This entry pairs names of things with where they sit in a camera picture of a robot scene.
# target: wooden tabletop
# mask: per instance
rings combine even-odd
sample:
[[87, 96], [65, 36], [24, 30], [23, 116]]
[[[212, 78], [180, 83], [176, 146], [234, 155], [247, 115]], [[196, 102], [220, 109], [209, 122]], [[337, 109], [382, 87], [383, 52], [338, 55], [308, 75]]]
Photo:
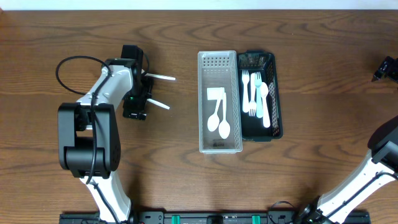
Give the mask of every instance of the wooden tabletop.
[[[363, 160], [368, 139], [398, 111], [396, 83], [371, 83], [397, 57], [397, 11], [46, 11], [0, 16], [0, 222], [57, 223], [96, 204], [58, 162], [57, 109], [80, 96], [63, 89], [65, 57], [119, 57], [123, 44], [149, 56], [157, 80], [147, 120], [118, 109], [124, 190], [142, 207], [167, 211], [266, 210], [299, 206], [339, 184]], [[244, 142], [243, 152], [205, 156], [198, 144], [197, 53], [264, 49], [275, 54], [284, 136]], [[97, 63], [61, 69], [88, 91]], [[373, 223], [398, 220], [398, 184], [359, 208]]]

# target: robotic arm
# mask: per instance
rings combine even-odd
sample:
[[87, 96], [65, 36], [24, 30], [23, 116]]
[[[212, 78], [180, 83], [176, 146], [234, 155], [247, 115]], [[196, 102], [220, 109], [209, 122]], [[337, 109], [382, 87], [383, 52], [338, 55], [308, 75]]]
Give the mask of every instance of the robotic arm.
[[[123, 116], [145, 119], [146, 101], [163, 105], [151, 99], [153, 80], [158, 75], [141, 73], [143, 52], [133, 45], [123, 46], [121, 58], [108, 59], [105, 64], [111, 69], [111, 76], [96, 96], [94, 121], [91, 120], [93, 93], [107, 78], [108, 69], [101, 69], [101, 76], [92, 89], [76, 103], [63, 103], [58, 109], [59, 159], [63, 169], [83, 183], [90, 178], [93, 162], [93, 138], [79, 137], [77, 131], [93, 128], [96, 135], [96, 160], [93, 177], [87, 185], [99, 208], [94, 215], [61, 215], [60, 223], [134, 223], [145, 224], [199, 224], [199, 223], [242, 223], [275, 224], [268, 213], [162, 213], [131, 210], [131, 201], [121, 186], [117, 168], [121, 158], [121, 145], [116, 124], [115, 111], [122, 100]], [[281, 213], [278, 223], [351, 223], [350, 212], [363, 200], [383, 185], [396, 180], [398, 172], [398, 116], [383, 124], [372, 135], [364, 161], [351, 175], [330, 192], [316, 198], [292, 220], [295, 212]]]

